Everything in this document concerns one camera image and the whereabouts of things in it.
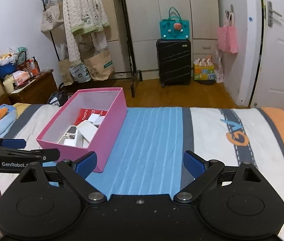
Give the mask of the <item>black clothes rack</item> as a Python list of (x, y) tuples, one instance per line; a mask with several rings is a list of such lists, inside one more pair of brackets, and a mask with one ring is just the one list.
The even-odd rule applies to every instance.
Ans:
[[(53, 2), (59, 4), (60, 13), (63, 17), (63, 0), (53, 0)], [(109, 20), (109, 26), (104, 29), (108, 46), (105, 50), (109, 50), (114, 65), (114, 72), (108, 79), (130, 79), (131, 93), (134, 94), (134, 83), (141, 81), (143, 77), (141, 71), (135, 65), (125, 0), (102, 0), (102, 3)], [(81, 55), (81, 64), (85, 64), (84, 59), (91, 58), (99, 53), (95, 51), (91, 35), (77, 34), (75, 38)], [(56, 55), (61, 75), (72, 77), (69, 68), (73, 65), (69, 61), (67, 42), (60, 45), (60, 49), (56, 50)], [(65, 84), (69, 85), (74, 81), (72, 77)]]

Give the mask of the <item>colourful tissue pack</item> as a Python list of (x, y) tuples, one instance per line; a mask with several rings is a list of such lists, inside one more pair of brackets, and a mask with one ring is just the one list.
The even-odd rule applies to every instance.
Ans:
[(212, 57), (194, 60), (194, 80), (213, 81), (215, 79), (215, 65)]

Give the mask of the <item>black suitcase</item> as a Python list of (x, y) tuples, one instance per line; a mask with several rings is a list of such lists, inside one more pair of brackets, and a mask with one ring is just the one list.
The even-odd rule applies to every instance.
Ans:
[(191, 80), (191, 42), (164, 40), (156, 42), (159, 78), (162, 87), (187, 85)]

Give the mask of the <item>pink storage box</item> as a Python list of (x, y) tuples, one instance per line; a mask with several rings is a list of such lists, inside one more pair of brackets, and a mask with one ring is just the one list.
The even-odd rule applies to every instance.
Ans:
[(43, 149), (58, 149), (60, 160), (72, 161), (90, 151), (97, 154), (101, 173), (127, 114), (122, 88), (77, 91), (37, 136)]

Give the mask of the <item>black bag on floor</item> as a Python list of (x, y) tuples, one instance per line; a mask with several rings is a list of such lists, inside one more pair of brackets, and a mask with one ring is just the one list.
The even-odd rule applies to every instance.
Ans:
[(62, 107), (68, 100), (68, 94), (65, 90), (53, 93), (47, 101), (47, 104)]

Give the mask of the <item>wooden nightstand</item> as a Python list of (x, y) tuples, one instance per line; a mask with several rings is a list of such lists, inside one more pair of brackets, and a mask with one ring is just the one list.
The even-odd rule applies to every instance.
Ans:
[(8, 94), (12, 104), (45, 104), (50, 96), (58, 90), (53, 77), (53, 70), (41, 72), (23, 88)]

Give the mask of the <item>red paper bag with glasses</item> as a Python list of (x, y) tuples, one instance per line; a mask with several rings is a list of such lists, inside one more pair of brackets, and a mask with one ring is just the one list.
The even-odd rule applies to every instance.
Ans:
[(78, 125), (82, 121), (87, 120), (92, 113), (99, 114), (100, 116), (106, 116), (107, 112), (107, 110), (81, 108), (79, 110), (77, 119), (74, 122), (74, 125)]

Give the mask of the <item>white wardrobe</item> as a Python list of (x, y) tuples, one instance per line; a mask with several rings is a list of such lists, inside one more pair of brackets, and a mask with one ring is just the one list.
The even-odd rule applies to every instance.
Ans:
[(250, 104), (259, 55), (256, 0), (63, 0), (69, 62), (108, 59), (148, 80), (185, 74)]

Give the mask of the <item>white grey-screen remote control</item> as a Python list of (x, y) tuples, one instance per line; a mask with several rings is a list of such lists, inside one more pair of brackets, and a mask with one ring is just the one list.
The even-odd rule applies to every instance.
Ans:
[(58, 144), (74, 147), (76, 146), (76, 141), (77, 141), (77, 127), (72, 125), (66, 130), (63, 136), (60, 138)]

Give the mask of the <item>patterned plastic bag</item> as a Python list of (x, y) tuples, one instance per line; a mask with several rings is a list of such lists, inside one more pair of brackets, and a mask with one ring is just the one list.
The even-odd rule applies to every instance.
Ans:
[(88, 69), (84, 64), (79, 64), (76, 66), (71, 66), (69, 68), (70, 74), (77, 83), (85, 83), (91, 80), (91, 76)]

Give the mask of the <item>brown paper bag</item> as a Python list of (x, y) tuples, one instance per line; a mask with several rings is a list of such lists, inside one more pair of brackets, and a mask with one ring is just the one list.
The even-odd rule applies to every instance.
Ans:
[(109, 50), (100, 51), (93, 57), (84, 59), (84, 63), (90, 77), (94, 81), (105, 81), (114, 72), (114, 65)]

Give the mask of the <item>white charger cube in box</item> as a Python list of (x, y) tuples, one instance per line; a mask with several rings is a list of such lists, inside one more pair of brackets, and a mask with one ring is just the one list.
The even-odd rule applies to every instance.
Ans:
[(92, 113), (89, 116), (88, 121), (93, 124), (99, 117), (100, 117), (99, 114)]

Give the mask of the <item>pink hanging bag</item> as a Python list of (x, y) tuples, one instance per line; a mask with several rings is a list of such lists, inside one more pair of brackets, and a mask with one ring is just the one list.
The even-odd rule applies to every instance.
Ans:
[(226, 10), (224, 25), (217, 29), (218, 49), (230, 54), (238, 53), (238, 39), (235, 28), (234, 7), (231, 4), (230, 10)]

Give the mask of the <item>striped bed blanket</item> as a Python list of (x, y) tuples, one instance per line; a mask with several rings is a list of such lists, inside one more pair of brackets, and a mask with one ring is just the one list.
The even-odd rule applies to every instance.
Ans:
[[(22, 128), (49, 110), (22, 114), (2, 139), (36, 150)], [(195, 202), (181, 204), (173, 197), (194, 180), (187, 150), (225, 168)], [(106, 196), (102, 204), (66, 185), (61, 161), (7, 173), (2, 240), (284, 240), (284, 110), (127, 108), (104, 170), (86, 178)]]

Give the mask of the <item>cream knitted cardigan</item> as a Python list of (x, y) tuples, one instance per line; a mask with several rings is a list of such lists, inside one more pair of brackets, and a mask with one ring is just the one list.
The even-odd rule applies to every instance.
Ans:
[(109, 26), (109, 20), (102, 0), (63, 0), (63, 17), (71, 65), (82, 62), (75, 38), (77, 34), (91, 35), (96, 52), (107, 49), (104, 29)]

